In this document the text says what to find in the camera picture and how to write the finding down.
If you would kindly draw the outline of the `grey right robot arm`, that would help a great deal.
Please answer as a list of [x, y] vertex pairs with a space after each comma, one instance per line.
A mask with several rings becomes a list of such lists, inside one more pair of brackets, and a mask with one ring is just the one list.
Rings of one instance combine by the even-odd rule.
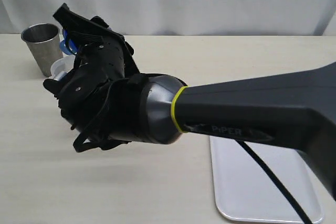
[[133, 48], [99, 16], [66, 4], [53, 15], [66, 33], [73, 68], [44, 88], [79, 135], [76, 152], [121, 144], [171, 144], [191, 132], [298, 151], [335, 195], [335, 64], [189, 87], [174, 76], [141, 73]]

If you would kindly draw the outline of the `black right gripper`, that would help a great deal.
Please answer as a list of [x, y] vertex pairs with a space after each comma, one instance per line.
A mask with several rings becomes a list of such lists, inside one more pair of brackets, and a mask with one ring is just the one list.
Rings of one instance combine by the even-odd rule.
[[110, 150], [128, 144], [130, 137], [115, 136], [122, 118], [121, 91], [139, 70], [132, 58], [133, 48], [124, 37], [109, 29], [99, 16], [91, 19], [72, 12], [63, 3], [53, 14], [69, 38], [78, 46], [78, 54], [87, 64], [72, 70], [60, 81], [43, 82], [58, 100], [61, 116], [79, 135], [73, 142], [76, 152], [94, 148]]

